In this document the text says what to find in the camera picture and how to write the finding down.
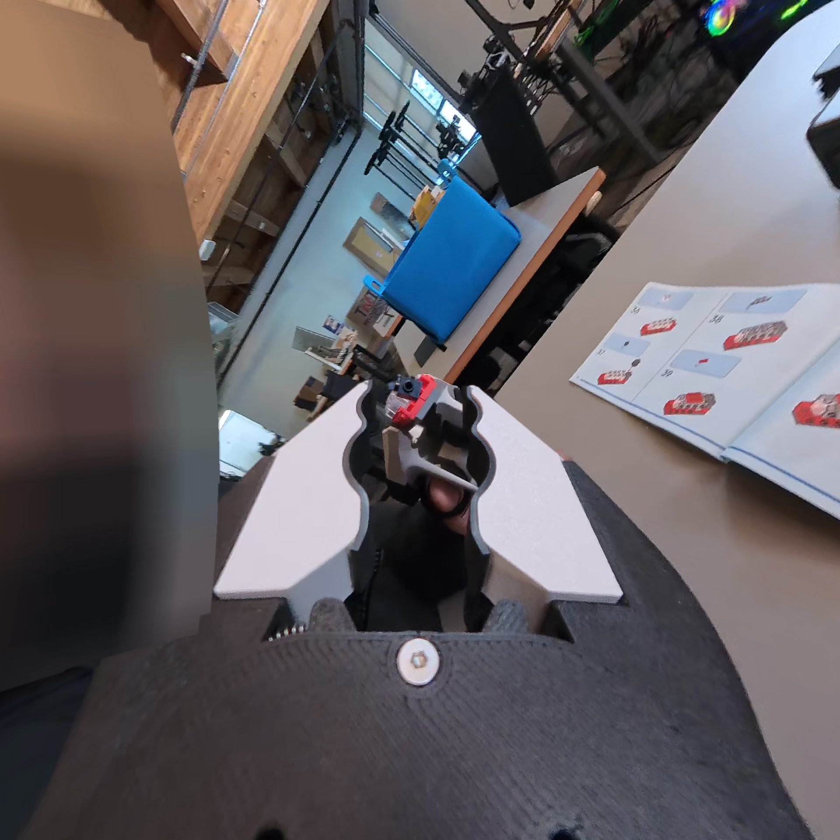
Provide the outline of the brick instruction booklet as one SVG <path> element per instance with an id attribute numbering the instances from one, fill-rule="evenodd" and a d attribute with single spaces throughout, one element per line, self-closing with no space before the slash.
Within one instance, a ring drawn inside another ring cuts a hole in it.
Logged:
<path id="1" fill-rule="evenodd" d="M 649 283 L 570 382 L 839 519 L 839 286 Z"/>

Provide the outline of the wooden metal-frame workbench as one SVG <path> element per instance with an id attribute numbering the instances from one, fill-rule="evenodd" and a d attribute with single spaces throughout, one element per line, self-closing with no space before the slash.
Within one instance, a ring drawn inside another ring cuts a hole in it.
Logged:
<path id="1" fill-rule="evenodd" d="M 553 2 L 534 24 L 532 36 L 514 60 L 513 77 L 535 111 L 550 93 L 558 94 L 582 121 L 582 128 L 600 140 L 620 137 L 651 165 L 664 154 L 648 139 L 638 118 L 585 54 L 583 37 L 592 34 L 578 10 L 581 2 Z"/>

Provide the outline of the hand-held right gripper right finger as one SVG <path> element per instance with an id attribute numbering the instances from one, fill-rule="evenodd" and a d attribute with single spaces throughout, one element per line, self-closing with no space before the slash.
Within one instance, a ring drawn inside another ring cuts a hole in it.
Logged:
<path id="1" fill-rule="evenodd" d="M 520 604 L 532 631 L 552 602 L 617 605 L 623 589 L 564 459 L 479 388 L 467 389 L 467 405 L 487 457 L 469 514 L 480 593 Z"/>

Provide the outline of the black round-top stand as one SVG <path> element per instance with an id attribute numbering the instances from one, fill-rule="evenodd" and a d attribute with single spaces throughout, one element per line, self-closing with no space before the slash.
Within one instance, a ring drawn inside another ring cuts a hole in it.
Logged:
<path id="1" fill-rule="evenodd" d="M 423 164 L 422 162 L 417 162 L 413 157 L 409 156 L 407 152 L 405 152 L 400 146 L 396 143 L 396 132 L 392 128 L 392 123 L 394 121 L 396 111 L 391 112 L 387 118 L 385 119 L 385 123 L 383 124 L 380 133 L 379 133 L 379 141 L 380 145 L 378 149 L 387 149 L 389 147 L 393 148 L 396 152 L 401 153 L 405 156 L 412 164 L 417 167 L 417 169 L 423 172 L 423 178 L 427 181 L 428 184 L 432 184 L 438 179 L 438 168 L 433 170 L 431 167 Z"/>
<path id="2" fill-rule="evenodd" d="M 412 199 L 427 186 L 423 172 L 391 147 L 373 152 L 364 167 L 365 176 L 372 173 L 385 178 L 400 193 Z"/>
<path id="3" fill-rule="evenodd" d="M 395 112 L 392 128 L 396 133 L 396 143 L 417 162 L 435 170 L 440 162 L 439 133 L 435 126 L 421 123 L 422 117 L 431 115 L 425 109 L 414 109 L 414 105 L 413 100 L 407 100 Z"/>

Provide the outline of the grey desk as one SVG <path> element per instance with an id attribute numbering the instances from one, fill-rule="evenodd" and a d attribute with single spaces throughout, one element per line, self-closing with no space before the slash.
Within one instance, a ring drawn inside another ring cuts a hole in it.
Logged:
<path id="1" fill-rule="evenodd" d="M 838 197 L 805 132 L 838 2 L 788 30 L 501 388 L 677 569 L 715 624 L 773 761 L 819 838 L 838 838 L 838 521 L 571 384 L 648 282 L 838 282 Z"/>

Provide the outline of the black power adapter cube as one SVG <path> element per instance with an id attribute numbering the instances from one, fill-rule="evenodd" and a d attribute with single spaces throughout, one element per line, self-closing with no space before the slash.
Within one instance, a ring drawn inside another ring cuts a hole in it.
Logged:
<path id="1" fill-rule="evenodd" d="M 830 183 L 839 189 L 839 111 L 829 102 L 805 134 L 814 156 Z"/>

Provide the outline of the person's left hand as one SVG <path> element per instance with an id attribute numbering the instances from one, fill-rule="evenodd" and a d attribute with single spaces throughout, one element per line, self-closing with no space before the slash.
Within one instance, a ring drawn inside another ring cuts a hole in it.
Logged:
<path id="1" fill-rule="evenodd" d="M 427 496 L 444 525 L 452 532 L 465 536 L 469 530 L 471 495 L 459 486 L 433 477 L 427 485 Z"/>

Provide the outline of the black upright panel stand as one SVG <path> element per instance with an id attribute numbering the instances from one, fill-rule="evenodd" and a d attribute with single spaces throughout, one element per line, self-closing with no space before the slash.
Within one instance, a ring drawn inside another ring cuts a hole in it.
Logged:
<path id="1" fill-rule="evenodd" d="M 475 74 L 465 91 L 465 105 L 510 207 L 560 183 L 529 106 L 508 70 Z"/>

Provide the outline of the grey table with wooden edge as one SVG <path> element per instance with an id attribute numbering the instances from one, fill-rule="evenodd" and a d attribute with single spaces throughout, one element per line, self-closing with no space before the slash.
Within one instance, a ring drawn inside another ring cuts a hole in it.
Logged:
<path id="1" fill-rule="evenodd" d="M 563 236 L 566 236 L 572 223 L 583 214 L 593 195 L 602 188 L 605 178 L 602 169 L 592 167 L 569 181 L 507 209 L 504 215 L 521 233 L 519 247 L 446 340 L 445 348 L 441 350 L 434 345 L 425 362 L 418 362 L 415 358 L 415 352 L 425 340 L 424 333 L 412 322 L 401 325 L 394 336 L 394 346 L 404 372 L 411 376 L 427 373 L 447 383 L 456 383 Z"/>

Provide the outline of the lit computer tower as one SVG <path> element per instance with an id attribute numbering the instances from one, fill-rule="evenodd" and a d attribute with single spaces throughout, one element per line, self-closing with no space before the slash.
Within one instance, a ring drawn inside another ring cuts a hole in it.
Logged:
<path id="1" fill-rule="evenodd" d="M 825 5 L 823 1 L 713 1 L 700 6 L 702 30 L 713 39 L 774 31 Z"/>

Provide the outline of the person's black jacket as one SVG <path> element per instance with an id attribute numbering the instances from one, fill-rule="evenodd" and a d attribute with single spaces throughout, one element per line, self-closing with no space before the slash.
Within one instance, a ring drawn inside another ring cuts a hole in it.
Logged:
<path id="1" fill-rule="evenodd" d="M 2 839 L 15 839 L 36 808 L 93 674 L 93 668 L 69 668 L 2 692 Z"/>

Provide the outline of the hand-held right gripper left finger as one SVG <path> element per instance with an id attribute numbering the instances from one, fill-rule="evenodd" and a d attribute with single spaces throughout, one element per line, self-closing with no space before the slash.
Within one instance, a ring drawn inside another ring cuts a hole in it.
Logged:
<path id="1" fill-rule="evenodd" d="M 350 465 L 368 421 L 359 382 L 279 448 L 214 587 L 222 601 L 283 598 L 297 620 L 322 599 L 344 602 L 351 554 L 363 543 L 369 501 Z"/>

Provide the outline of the brown door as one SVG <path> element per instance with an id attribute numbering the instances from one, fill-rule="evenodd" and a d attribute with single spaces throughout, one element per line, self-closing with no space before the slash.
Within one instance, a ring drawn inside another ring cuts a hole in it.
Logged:
<path id="1" fill-rule="evenodd" d="M 343 247 L 379 280 L 387 278 L 403 253 L 403 247 L 392 236 L 376 229 L 364 217 L 359 217 L 352 226 Z"/>

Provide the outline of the light blue fabric bin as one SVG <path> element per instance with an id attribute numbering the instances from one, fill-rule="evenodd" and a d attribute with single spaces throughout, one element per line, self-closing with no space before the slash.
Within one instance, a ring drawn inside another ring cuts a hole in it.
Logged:
<path id="1" fill-rule="evenodd" d="M 455 177 L 384 280 L 368 291 L 442 347 L 519 247 L 519 228 Z"/>

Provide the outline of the printed cardboard box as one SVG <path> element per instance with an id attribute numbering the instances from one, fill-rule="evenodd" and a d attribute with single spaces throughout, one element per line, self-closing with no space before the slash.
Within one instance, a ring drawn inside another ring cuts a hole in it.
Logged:
<path id="1" fill-rule="evenodd" d="M 359 329 L 374 331 L 380 335 L 389 333 L 400 321 L 400 314 L 372 290 L 363 288 L 348 313 Z"/>

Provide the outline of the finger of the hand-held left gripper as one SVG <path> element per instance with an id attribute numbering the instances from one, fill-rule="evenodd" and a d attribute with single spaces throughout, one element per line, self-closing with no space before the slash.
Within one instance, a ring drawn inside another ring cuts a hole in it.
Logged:
<path id="1" fill-rule="evenodd" d="M 417 454 L 410 434 L 396 426 L 387 427 L 382 433 L 385 475 L 388 481 L 402 487 L 417 487 Z"/>
<path id="2" fill-rule="evenodd" d="M 465 405 L 452 385 L 436 385 L 403 429 L 403 476 L 419 489 L 432 478 L 464 491 L 478 482 L 468 468 L 469 436 Z"/>

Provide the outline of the red toy brick model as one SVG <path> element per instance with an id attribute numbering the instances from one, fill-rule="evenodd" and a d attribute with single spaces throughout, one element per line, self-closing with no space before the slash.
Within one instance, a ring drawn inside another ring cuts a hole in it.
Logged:
<path id="1" fill-rule="evenodd" d="M 427 410 L 425 405 L 436 387 L 437 381 L 429 374 L 399 376 L 389 385 L 385 401 L 385 415 L 391 425 L 410 429 L 420 423 Z"/>

